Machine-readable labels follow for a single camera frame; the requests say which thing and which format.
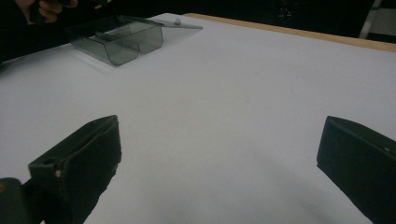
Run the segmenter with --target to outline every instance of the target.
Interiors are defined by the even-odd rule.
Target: dark background
[[[396,0],[386,0],[389,4]],[[90,0],[64,9],[54,24],[11,29],[2,34],[0,62],[67,43],[64,28],[108,15],[152,17],[165,12],[201,13],[241,21],[254,21],[332,35],[358,37],[374,0],[113,0],[94,10]]]

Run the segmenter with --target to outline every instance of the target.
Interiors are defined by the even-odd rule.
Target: white table
[[[396,54],[172,14],[120,67],[49,49],[0,72],[0,176],[116,114],[122,162],[86,223],[371,223],[317,168],[327,116],[396,139]]]

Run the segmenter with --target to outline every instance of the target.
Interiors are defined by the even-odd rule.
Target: wooden table edge
[[[233,19],[214,17],[214,16],[208,16],[208,15],[197,14],[197,13],[186,13],[186,14],[183,14],[183,16],[191,17],[191,18],[195,18],[195,19],[206,20],[206,21],[216,21],[216,22],[222,22],[222,23],[227,23],[227,24],[232,24],[232,25],[245,26],[245,27],[250,27],[250,28],[254,28],[254,29],[280,32],[280,33],[288,34],[288,35],[305,36],[305,37],[326,40],[326,41],[332,41],[332,42],[341,43],[341,44],[348,44],[348,45],[363,47],[363,48],[367,48],[367,49],[379,49],[379,50],[396,52],[396,44],[391,44],[391,43],[366,40],[366,39],[358,39],[358,38],[346,37],[346,36],[340,36],[340,35],[327,35],[327,34],[321,34],[321,33],[316,33],[316,32],[296,30],[296,29],[261,24],[261,23],[250,22],[250,21],[238,21],[238,20],[233,20]]]

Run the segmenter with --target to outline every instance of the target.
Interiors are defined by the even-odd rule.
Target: human hand
[[[63,7],[76,7],[78,5],[78,0],[70,0],[69,6],[63,6],[57,0],[15,0],[28,24],[33,24],[30,21],[30,7],[35,1],[39,1],[38,12],[46,19],[46,22],[57,21],[57,15],[62,12]]]

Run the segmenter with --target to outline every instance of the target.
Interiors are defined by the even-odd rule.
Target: transparent plastic bin
[[[92,57],[115,66],[127,63],[139,52],[149,53],[163,44],[157,22],[113,16],[65,29],[70,43]]]

